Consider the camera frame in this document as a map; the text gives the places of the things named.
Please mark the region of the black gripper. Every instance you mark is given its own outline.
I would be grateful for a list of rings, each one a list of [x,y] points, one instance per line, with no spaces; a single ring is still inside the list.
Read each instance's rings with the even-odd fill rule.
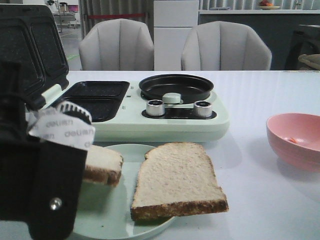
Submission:
[[[64,240],[74,228],[87,153],[29,136],[21,66],[0,64],[0,218],[25,222],[34,240]]]

